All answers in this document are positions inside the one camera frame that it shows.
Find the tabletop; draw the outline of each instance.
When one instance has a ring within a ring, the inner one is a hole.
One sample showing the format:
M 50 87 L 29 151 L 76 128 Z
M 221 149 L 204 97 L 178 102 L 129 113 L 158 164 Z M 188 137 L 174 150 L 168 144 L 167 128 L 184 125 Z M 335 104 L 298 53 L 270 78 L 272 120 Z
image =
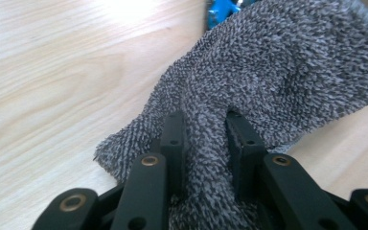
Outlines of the tabletop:
M 66 190 L 114 187 L 95 147 L 141 112 L 204 25 L 197 0 L 1 0 L 0 229 L 30 229 Z M 368 106 L 289 154 L 336 195 L 368 188 Z

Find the cloth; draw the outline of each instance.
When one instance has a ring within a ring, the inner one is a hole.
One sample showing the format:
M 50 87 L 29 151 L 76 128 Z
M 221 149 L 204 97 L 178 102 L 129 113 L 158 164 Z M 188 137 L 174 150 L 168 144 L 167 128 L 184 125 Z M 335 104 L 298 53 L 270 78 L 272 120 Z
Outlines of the cloth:
M 256 229 L 255 206 L 237 202 L 224 121 L 241 113 L 269 149 L 368 104 L 368 10 L 357 0 L 264 0 L 207 32 L 161 77 L 143 112 L 96 150 L 125 181 L 134 158 L 182 110 L 189 137 L 188 197 L 171 229 Z

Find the textured cloth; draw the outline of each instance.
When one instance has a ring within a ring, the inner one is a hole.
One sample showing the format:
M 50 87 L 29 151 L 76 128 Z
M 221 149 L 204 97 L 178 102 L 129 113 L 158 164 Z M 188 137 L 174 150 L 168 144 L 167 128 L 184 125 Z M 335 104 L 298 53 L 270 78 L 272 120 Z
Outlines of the textured cloth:
M 255 207 L 234 199 L 224 121 L 240 112 L 269 149 L 368 104 L 368 10 L 356 0 L 264 0 L 207 32 L 161 77 L 144 111 L 98 145 L 118 181 L 182 110 L 190 148 L 188 197 L 171 229 L 259 228 Z

